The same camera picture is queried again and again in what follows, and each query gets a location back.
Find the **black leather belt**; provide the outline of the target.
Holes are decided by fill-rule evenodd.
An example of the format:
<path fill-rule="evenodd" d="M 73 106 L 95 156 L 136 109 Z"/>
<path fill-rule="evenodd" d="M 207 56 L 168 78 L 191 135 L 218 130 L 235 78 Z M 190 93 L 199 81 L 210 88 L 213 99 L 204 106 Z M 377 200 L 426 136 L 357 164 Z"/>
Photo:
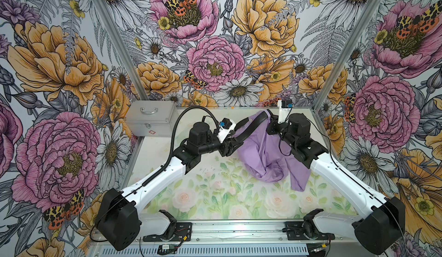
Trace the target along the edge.
<path fill-rule="evenodd" d="M 267 122 L 268 119 L 270 119 L 270 112 L 264 110 L 257 113 L 254 118 L 248 117 L 239 121 L 234 128 L 235 134 L 239 131 L 239 135 L 232 138 L 232 144 L 234 146 L 241 146 L 244 141 L 250 137 L 261 124 Z"/>

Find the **purple trousers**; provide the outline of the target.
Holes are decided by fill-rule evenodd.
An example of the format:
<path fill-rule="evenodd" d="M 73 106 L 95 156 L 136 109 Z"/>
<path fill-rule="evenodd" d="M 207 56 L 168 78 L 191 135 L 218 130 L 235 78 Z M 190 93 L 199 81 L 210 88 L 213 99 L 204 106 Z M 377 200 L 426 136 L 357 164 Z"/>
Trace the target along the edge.
<path fill-rule="evenodd" d="M 249 174 L 267 183 L 276 183 L 290 177 L 291 189 L 304 191 L 311 171 L 290 154 L 290 147 L 277 135 L 268 135 L 270 118 L 263 123 L 236 150 Z"/>

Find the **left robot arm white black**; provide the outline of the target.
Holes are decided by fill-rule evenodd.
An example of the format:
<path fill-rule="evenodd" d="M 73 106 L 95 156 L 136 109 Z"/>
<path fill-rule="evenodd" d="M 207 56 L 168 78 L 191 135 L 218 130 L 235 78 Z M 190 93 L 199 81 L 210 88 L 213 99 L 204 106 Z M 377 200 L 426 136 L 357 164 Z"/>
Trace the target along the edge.
<path fill-rule="evenodd" d="M 199 164 L 202 155 L 226 150 L 226 138 L 233 134 L 235 127 L 227 118 L 219 123 L 215 132 L 205 122 L 195 123 L 189 137 L 173 151 L 170 162 L 121 191 L 110 189 L 104 194 L 96 229 L 117 251 L 124 250 L 138 237 L 174 238 L 177 220 L 170 213 L 160 210 L 141 217 L 141 211 L 161 191 Z"/>

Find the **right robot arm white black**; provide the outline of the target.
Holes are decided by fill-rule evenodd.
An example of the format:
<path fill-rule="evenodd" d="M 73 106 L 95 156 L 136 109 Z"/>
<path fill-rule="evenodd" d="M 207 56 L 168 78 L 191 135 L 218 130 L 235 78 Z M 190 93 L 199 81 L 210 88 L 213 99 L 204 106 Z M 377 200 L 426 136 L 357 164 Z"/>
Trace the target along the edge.
<path fill-rule="evenodd" d="M 268 135 L 288 145 L 288 155 L 323 177 L 354 207 L 355 216 L 315 209 L 304 216 L 305 235 L 314 238 L 334 234 L 358 241 L 375 255 L 384 253 L 397 240 L 404 240 L 405 205 L 371 188 L 333 159 L 329 150 L 310 135 L 310 121 L 293 113 L 287 119 L 271 114 Z"/>

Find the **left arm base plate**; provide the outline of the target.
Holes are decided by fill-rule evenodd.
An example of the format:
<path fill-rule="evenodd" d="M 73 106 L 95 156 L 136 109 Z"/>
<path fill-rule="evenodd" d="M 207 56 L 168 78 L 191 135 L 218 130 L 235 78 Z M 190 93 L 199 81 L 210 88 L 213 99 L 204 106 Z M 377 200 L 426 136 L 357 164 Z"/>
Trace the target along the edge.
<path fill-rule="evenodd" d="M 144 236 L 144 242 L 189 242 L 192 235 L 191 222 L 177 222 L 168 226 L 166 231 L 160 235 Z"/>

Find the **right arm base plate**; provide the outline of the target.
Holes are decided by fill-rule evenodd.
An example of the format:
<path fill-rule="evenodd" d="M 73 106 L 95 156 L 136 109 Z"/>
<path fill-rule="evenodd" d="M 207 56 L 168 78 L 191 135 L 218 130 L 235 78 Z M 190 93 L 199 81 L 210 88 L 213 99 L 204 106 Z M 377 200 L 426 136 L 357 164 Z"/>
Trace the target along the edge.
<path fill-rule="evenodd" d="M 282 232 L 287 235 L 288 240 L 334 240 L 334 234 L 325 234 L 319 232 L 318 229 L 306 221 L 288 221 Z"/>

